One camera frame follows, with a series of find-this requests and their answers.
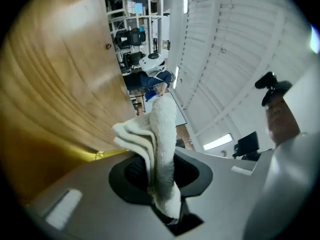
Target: office chair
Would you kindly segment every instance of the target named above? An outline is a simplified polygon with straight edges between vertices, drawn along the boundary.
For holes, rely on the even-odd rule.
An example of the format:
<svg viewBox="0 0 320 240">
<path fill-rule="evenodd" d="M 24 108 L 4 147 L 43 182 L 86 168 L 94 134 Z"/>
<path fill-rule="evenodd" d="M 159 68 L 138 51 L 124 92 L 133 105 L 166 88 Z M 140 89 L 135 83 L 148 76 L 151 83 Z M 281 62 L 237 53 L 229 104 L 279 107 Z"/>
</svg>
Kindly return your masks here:
<svg viewBox="0 0 320 240">
<path fill-rule="evenodd" d="M 139 60 L 146 55 L 141 51 L 135 53 L 125 53 L 123 55 L 123 64 L 126 69 L 130 69 L 132 66 L 139 66 Z"/>
<path fill-rule="evenodd" d="M 146 40 L 146 34 L 142 35 L 142 40 Z M 139 28 L 134 28 L 132 30 L 121 30 L 118 31 L 114 38 L 115 44 L 120 49 L 128 49 L 130 46 L 140 46 L 141 38 L 140 38 L 140 30 Z"/>
</svg>

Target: black monitor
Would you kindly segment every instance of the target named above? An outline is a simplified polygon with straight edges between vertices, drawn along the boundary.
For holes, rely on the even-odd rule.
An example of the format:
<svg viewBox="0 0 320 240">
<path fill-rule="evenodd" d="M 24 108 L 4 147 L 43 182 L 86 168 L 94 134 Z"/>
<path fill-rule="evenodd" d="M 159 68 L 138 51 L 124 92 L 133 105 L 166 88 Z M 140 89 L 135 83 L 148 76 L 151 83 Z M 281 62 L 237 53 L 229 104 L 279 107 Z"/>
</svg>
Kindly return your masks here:
<svg viewBox="0 0 320 240">
<path fill-rule="evenodd" d="M 244 156 L 246 154 L 255 152 L 259 149 L 258 135 L 254 131 L 249 135 L 238 140 L 236 156 Z"/>
</svg>

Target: black opening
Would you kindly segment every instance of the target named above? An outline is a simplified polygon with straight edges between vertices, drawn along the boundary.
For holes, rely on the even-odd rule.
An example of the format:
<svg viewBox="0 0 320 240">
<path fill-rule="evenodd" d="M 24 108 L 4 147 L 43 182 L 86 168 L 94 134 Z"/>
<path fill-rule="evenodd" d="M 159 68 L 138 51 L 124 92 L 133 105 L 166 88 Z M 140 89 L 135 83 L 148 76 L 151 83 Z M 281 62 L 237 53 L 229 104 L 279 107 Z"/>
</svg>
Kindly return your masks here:
<svg viewBox="0 0 320 240">
<path fill-rule="evenodd" d="M 199 177 L 199 170 L 193 164 L 174 155 L 174 181 L 178 188 L 183 188 L 194 182 Z M 133 186 L 142 191 L 147 191 L 148 177 L 146 170 L 146 163 L 142 156 L 130 163 L 124 169 L 124 176 L 126 180 Z"/>
<path fill-rule="evenodd" d="M 157 217 L 165 224 L 165 226 L 175 235 L 179 236 L 185 232 L 188 232 L 197 226 L 204 223 L 204 221 L 198 217 L 196 214 L 191 213 L 189 211 L 189 207 L 187 205 L 186 199 L 181 199 L 181 210 L 180 210 L 180 217 L 176 223 L 174 219 L 169 218 L 162 214 L 157 208 L 156 205 L 153 203 L 151 205 L 153 212 L 157 215 Z"/>
</svg>

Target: wooden panel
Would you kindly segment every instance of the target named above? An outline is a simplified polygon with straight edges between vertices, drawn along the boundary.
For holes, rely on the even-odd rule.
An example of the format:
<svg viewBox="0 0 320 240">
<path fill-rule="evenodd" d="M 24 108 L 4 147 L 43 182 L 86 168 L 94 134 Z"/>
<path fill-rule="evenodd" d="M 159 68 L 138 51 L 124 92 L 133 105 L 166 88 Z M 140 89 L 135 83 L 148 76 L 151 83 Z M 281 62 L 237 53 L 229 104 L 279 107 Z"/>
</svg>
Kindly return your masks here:
<svg viewBox="0 0 320 240">
<path fill-rule="evenodd" d="M 27 203 L 97 151 L 135 116 L 105 0 L 30 0 L 0 52 L 1 163 Z"/>
</svg>

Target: white towel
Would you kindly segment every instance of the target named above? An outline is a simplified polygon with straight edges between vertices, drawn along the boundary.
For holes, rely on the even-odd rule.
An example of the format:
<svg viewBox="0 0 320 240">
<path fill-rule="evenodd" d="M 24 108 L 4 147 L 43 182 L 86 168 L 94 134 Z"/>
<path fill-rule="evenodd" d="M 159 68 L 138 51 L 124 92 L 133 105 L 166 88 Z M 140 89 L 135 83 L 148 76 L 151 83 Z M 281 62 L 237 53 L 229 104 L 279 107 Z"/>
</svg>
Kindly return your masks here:
<svg viewBox="0 0 320 240">
<path fill-rule="evenodd" d="M 174 152 L 176 148 L 176 103 L 166 96 L 153 102 L 152 111 L 113 129 L 114 142 L 141 155 L 148 175 L 148 192 L 156 207 L 166 216 L 178 219 L 181 193 L 174 182 Z"/>
</svg>

